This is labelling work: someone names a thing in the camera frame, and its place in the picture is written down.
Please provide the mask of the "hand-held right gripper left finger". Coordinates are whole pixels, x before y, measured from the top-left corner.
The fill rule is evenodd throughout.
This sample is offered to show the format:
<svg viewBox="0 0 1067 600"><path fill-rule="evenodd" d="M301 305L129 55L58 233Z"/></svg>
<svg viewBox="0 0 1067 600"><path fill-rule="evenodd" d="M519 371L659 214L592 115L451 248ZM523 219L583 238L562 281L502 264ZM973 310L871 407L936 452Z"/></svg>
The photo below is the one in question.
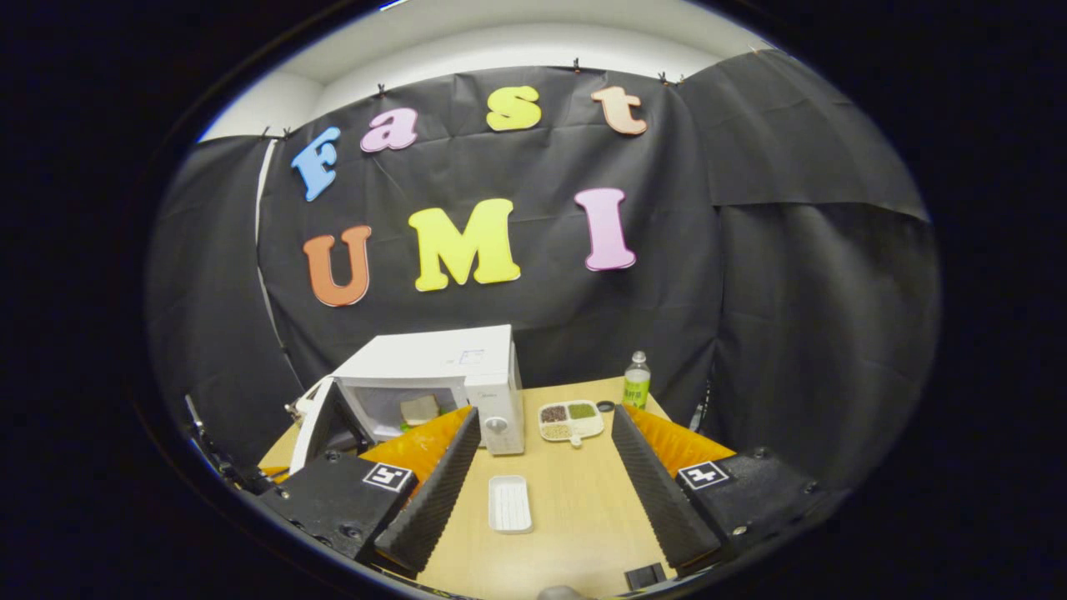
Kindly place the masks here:
<svg viewBox="0 0 1067 600"><path fill-rule="evenodd" d="M479 447L475 407L362 455L327 452L257 500L314 542L400 577L426 568Z"/></svg>

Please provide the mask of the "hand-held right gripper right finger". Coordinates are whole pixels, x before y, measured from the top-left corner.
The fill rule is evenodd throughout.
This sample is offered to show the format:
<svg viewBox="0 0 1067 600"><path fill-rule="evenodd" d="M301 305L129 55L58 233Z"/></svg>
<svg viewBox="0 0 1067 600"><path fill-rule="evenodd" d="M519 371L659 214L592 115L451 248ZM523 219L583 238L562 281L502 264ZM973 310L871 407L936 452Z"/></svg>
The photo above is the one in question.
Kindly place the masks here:
<svg viewBox="0 0 1067 600"><path fill-rule="evenodd" d="M733 452L651 412L614 409L611 440L679 577L786 542L834 508L834 490L775 451Z"/></svg>

